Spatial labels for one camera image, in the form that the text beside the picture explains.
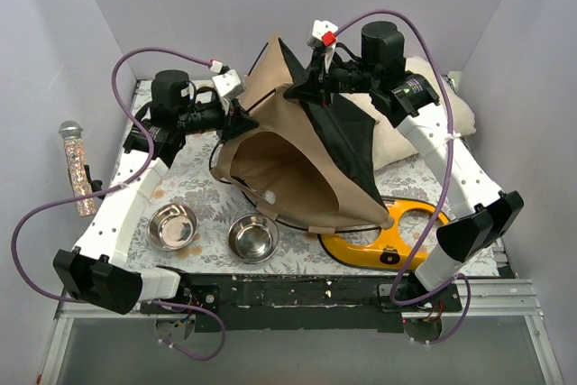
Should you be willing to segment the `right steel bowl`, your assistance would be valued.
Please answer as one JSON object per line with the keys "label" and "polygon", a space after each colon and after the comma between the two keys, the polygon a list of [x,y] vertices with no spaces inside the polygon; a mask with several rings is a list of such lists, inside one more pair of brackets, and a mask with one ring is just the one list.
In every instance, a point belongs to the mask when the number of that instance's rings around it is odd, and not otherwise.
{"label": "right steel bowl", "polygon": [[227,242],[230,251],[240,261],[262,263],[271,258],[278,248],[279,228],[265,215],[244,215],[231,224]]}

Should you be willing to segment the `cream fluffy pillow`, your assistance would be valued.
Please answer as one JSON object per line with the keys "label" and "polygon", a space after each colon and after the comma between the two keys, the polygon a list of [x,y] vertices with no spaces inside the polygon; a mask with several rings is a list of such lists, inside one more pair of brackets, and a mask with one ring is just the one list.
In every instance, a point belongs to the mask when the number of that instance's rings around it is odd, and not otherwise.
{"label": "cream fluffy pillow", "polygon": [[[439,96],[441,95],[441,89],[435,80],[434,72],[427,60],[421,57],[407,58],[407,70],[426,78],[433,85],[434,91]],[[473,111],[456,95],[446,82],[444,82],[444,89],[449,97],[453,111],[454,130],[462,136],[474,134],[476,128]],[[368,94],[343,94],[343,97],[356,104],[375,121],[372,145],[374,171],[378,171],[391,163],[404,160],[417,154],[416,149],[410,141],[394,129],[389,120],[373,106]]]}

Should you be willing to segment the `left steel bowl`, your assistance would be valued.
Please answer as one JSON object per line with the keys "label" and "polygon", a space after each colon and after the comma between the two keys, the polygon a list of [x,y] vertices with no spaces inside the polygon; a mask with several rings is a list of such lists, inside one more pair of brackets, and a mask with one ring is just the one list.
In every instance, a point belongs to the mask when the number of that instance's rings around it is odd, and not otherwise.
{"label": "left steel bowl", "polygon": [[158,250],[173,252],[188,246],[197,234],[197,216],[182,204],[160,207],[150,219],[147,235]]}

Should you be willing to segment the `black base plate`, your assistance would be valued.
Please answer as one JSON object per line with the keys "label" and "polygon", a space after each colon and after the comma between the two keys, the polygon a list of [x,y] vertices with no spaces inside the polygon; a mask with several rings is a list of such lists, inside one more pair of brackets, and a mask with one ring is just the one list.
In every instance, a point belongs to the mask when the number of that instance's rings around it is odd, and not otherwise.
{"label": "black base plate", "polygon": [[307,276],[267,274],[191,274],[181,276],[174,298],[153,305],[130,294],[96,305],[117,314],[139,311],[170,315],[184,305],[203,307],[218,315],[229,331],[247,330],[375,330],[400,333],[405,314],[426,315],[422,307],[397,306],[389,299],[388,276]]}

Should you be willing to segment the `glitter toy microphone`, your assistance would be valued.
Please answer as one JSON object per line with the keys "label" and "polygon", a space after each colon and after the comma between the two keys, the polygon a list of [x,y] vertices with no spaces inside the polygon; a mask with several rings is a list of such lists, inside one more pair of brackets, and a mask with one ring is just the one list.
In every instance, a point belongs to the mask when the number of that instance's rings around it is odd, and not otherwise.
{"label": "glitter toy microphone", "polygon": [[88,196],[93,193],[86,171],[87,158],[82,133],[83,128],[75,121],[65,121],[59,128],[74,197]]}

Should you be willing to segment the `beige fabric pet tent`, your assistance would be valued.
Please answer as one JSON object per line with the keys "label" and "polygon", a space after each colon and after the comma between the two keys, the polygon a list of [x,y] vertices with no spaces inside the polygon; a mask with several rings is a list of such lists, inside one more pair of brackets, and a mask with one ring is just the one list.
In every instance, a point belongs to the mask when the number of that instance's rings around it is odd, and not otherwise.
{"label": "beige fabric pet tent", "polygon": [[239,97],[259,125],[222,145],[213,177],[231,182],[266,216],[310,233],[391,227],[373,174],[374,119],[340,95],[327,108],[287,100],[285,91],[304,72],[271,35]]}

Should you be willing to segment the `floral table mat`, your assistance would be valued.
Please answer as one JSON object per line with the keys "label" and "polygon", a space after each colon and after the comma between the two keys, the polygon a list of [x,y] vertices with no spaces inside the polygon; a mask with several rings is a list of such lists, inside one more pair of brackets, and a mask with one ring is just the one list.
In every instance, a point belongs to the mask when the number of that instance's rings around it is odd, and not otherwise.
{"label": "floral table mat", "polygon": [[[275,275],[395,275],[393,271],[356,269],[342,265],[325,252],[316,236],[279,224],[279,246],[260,264],[246,264],[231,253],[226,235],[233,221],[255,212],[254,206],[233,188],[213,179],[208,157],[214,149],[214,133],[192,135],[178,154],[168,174],[154,191],[134,232],[126,267],[144,270],[165,265],[192,273],[248,273]],[[436,204],[441,187],[418,156],[392,163],[377,171],[376,181],[384,196],[424,200]],[[184,204],[198,218],[197,234],[188,246],[175,252],[153,247],[147,236],[148,220],[161,206]],[[402,239],[414,246],[426,226],[428,215],[413,211],[399,223]],[[491,248],[481,250],[462,269],[469,278],[498,277],[498,264]]]}

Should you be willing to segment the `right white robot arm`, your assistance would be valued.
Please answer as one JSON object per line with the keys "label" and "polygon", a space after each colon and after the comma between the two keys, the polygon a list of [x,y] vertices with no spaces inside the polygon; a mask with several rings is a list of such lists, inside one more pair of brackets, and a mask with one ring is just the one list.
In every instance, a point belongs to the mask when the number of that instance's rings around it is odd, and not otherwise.
{"label": "right white robot arm", "polygon": [[307,40],[313,54],[288,98],[329,106],[335,94],[367,94],[435,175],[442,187],[438,202],[450,203],[456,218],[437,230],[436,246],[411,273],[409,303],[425,311],[469,259],[507,232],[524,201],[493,181],[465,147],[445,88],[407,69],[405,38],[396,24],[365,24],[362,53],[346,62],[335,54],[340,32],[328,21],[313,22]]}

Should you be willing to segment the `yellow double bowl holder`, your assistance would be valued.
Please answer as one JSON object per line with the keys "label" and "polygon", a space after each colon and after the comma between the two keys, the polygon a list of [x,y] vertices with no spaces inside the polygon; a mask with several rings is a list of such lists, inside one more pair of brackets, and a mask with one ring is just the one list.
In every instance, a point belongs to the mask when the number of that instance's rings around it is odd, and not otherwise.
{"label": "yellow double bowl holder", "polygon": [[335,261],[354,268],[373,270],[400,270],[408,259],[412,247],[401,237],[400,218],[411,211],[432,215],[435,205],[426,201],[402,197],[382,196],[394,224],[381,229],[378,237],[365,245],[353,244],[340,234],[319,234],[318,241]]}

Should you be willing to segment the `aluminium frame rail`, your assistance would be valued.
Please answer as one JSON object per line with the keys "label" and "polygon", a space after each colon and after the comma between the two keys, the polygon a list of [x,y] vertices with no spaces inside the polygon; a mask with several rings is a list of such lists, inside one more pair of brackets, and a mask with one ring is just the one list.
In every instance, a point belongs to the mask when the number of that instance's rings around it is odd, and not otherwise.
{"label": "aluminium frame rail", "polygon": [[42,384],[560,384],[529,280],[457,283],[400,333],[229,331],[222,319],[60,307]]}

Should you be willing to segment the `steel bowl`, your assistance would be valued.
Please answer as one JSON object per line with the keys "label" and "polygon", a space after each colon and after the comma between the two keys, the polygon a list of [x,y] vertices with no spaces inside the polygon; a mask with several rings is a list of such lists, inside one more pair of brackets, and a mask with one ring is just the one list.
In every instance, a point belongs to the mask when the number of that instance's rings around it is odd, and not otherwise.
{"label": "steel bowl", "polygon": [[182,204],[160,207],[150,219],[147,235],[158,250],[173,252],[188,246],[197,234],[197,216]]}
{"label": "steel bowl", "polygon": [[230,251],[240,261],[262,263],[271,258],[278,248],[279,228],[265,215],[244,215],[231,224],[227,242]]}

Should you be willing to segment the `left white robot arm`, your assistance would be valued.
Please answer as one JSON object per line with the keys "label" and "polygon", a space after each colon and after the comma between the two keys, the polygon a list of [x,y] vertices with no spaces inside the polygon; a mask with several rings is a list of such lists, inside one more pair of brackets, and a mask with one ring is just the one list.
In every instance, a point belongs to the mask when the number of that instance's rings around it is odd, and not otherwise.
{"label": "left white robot arm", "polygon": [[76,300],[119,314],[140,301],[160,298],[174,313],[185,311],[192,292],[173,270],[127,270],[133,233],[154,189],[168,173],[190,134],[218,132],[231,139],[257,126],[241,108],[242,77],[233,69],[215,75],[205,103],[196,100],[188,74],[163,70],[151,82],[151,102],[135,116],[114,177],[95,218],[70,251],[60,250],[53,268]]}

